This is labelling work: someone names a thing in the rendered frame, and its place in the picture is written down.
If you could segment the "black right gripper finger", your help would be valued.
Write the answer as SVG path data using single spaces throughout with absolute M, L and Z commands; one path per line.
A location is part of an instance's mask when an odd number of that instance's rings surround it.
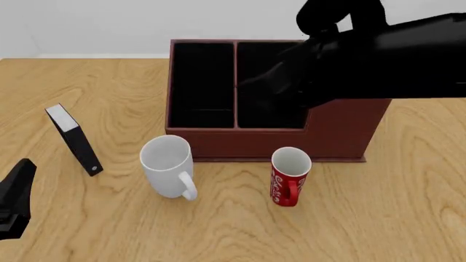
M 303 41 L 281 52 L 278 55 L 278 62 L 270 69 L 258 76 L 247 78 L 239 85 L 287 86 L 296 80 L 301 80 L 315 67 L 320 48 L 321 43 L 316 40 Z

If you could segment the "red mug with white print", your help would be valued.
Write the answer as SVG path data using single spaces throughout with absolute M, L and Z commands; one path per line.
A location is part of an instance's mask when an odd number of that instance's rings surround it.
M 277 149 L 271 158 L 270 197 L 281 207 L 295 207 L 312 168 L 308 154 L 299 148 Z

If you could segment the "red-brown desk caddy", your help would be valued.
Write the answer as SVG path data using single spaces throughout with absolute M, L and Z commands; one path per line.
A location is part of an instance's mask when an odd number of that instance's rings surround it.
M 260 122 L 239 104 L 237 83 L 274 64 L 298 41 L 174 39 L 165 131 L 186 139 L 197 162 L 268 162 L 292 146 L 316 162 L 364 162 L 389 100 L 335 100 Z

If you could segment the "black book with white pages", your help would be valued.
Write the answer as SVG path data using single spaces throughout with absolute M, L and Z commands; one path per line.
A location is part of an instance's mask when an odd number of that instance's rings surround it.
M 61 104 L 57 104 L 46 108 L 45 111 L 87 174 L 92 177 L 102 172 L 103 167 L 82 128 L 67 110 Z

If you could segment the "black plate on stalk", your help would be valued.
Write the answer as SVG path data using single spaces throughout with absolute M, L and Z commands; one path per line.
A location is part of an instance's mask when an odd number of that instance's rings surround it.
M 380 0 L 307 0 L 296 23 L 303 34 L 314 37 L 338 32 L 337 23 L 346 16 L 357 31 L 376 32 L 388 26 Z

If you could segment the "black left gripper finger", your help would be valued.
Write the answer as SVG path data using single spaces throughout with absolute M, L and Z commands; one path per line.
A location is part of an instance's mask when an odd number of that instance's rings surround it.
M 21 159 L 0 181 L 0 211 L 10 215 L 31 218 L 31 188 L 36 165 L 30 159 Z

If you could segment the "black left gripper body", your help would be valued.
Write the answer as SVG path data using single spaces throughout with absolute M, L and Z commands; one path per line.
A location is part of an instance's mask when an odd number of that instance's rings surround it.
M 27 215 L 0 212 L 0 240 L 21 238 L 29 220 Z

